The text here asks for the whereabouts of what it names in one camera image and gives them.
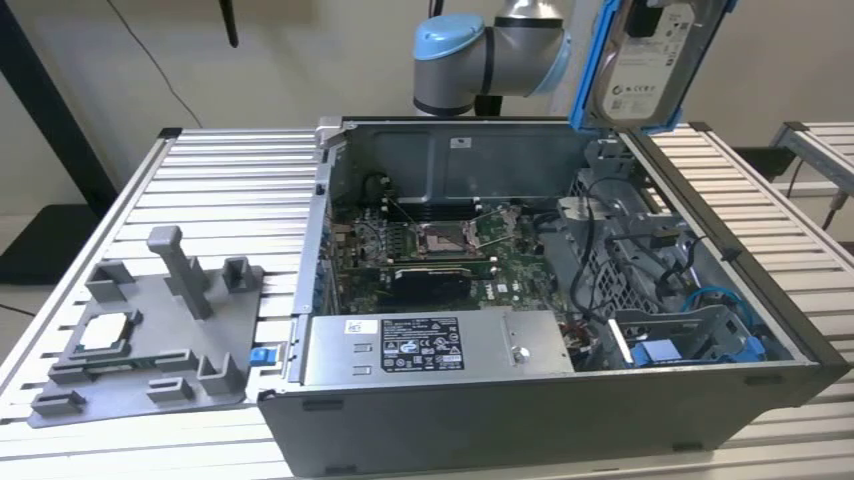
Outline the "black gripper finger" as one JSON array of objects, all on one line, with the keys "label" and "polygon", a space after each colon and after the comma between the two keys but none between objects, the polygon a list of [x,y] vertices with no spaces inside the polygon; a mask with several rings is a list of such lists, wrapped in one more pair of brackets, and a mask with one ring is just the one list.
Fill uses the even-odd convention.
[{"label": "black gripper finger", "polygon": [[647,2],[632,2],[628,11],[628,36],[651,37],[655,34],[661,6],[651,6]]}]

